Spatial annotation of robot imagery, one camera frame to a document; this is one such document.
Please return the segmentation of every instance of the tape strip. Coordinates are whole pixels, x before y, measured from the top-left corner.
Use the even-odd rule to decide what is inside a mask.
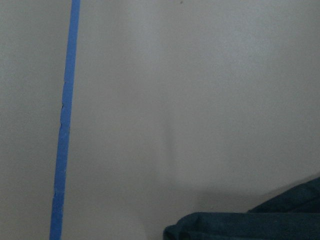
[[[71,109],[77,52],[79,11],[80,0],[72,0],[68,43],[65,59],[62,108],[60,114],[61,125],[59,129],[58,147],[55,163],[54,196],[52,200],[50,240],[60,240],[62,234]]]

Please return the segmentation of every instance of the cloth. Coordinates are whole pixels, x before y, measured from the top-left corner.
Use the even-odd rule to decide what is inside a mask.
[[[195,212],[168,226],[164,240],[320,240],[320,178],[247,213]]]

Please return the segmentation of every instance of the wall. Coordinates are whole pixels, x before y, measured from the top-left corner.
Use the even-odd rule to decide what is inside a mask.
[[[0,239],[48,239],[70,1],[0,3]]]
[[[0,236],[43,239],[69,5],[5,6],[20,17],[1,21],[16,35],[1,54]],[[62,238],[160,240],[186,214],[243,212],[319,176],[319,10],[83,0]]]

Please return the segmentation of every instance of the dark teal fabric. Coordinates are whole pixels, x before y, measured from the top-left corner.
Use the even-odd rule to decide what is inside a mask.
[[[168,226],[164,240],[320,240],[320,178],[247,213],[195,212]]]

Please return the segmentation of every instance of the painted wall surface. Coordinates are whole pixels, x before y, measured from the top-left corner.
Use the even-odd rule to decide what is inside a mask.
[[[160,240],[186,214],[246,211],[318,174],[319,11],[83,1],[63,239]]]
[[[0,6],[0,239],[49,236],[67,2]],[[319,12],[82,0],[62,239],[160,240],[319,176]]]
[[[71,1],[0,1],[0,239],[49,238]]]

